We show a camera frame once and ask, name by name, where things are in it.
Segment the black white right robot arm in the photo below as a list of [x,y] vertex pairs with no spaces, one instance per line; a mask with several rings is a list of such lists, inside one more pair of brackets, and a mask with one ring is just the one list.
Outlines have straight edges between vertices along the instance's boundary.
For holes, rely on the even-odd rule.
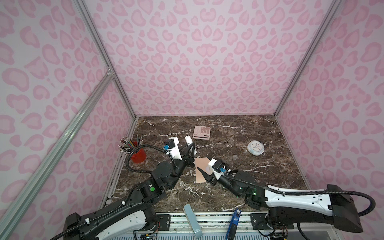
[[211,174],[199,170],[207,183],[222,185],[252,209],[268,210],[265,222],[272,229],[301,223],[322,223],[336,229],[362,233],[360,218],[371,213],[375,200],[364,193],[344,191],[336,185],[325,190],[304,191],[281,189],[271,185],[257,185],[251,175],[238,171],[231,175],[224,168],[213,169]]

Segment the white glue stick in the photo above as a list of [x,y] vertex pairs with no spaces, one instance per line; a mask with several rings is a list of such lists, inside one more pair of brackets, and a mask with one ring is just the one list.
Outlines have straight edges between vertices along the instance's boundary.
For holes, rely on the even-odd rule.
[[196,155],[197,154],[197,150],[195,149],[196,145],[194,145],[193,147],[190,147],[190,145],[193,144],[192,138],[190,136],[186,136],[185,140],[188,146],[189,153]]

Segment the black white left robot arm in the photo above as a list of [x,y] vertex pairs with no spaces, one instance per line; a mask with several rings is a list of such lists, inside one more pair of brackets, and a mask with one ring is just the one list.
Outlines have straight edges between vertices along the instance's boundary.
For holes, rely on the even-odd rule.
[[148,179],[132,187],[119,201],[90,214],[69,215],[63,231],[53,238],[106,240],[124,232],[151,230],[158,220],[153,205],[176,186],[185,168],[195,166],[195,146],[194,143],[182,146],[180,160],[159,163]]

